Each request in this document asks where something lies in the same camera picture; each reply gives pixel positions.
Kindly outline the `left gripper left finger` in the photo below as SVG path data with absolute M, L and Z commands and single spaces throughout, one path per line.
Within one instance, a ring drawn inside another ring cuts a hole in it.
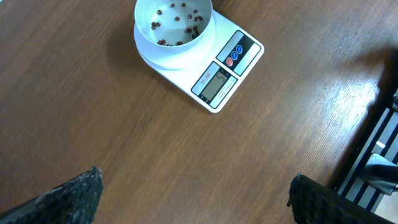
M 104 190 L 102 170 L 92 169 L 1 213 L 1 224 L 93 223 Z

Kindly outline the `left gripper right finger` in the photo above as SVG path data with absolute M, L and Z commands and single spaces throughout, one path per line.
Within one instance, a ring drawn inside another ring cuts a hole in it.
M 302 174 L 290 183 L 287 206 L 297 224 L 393 224 Z

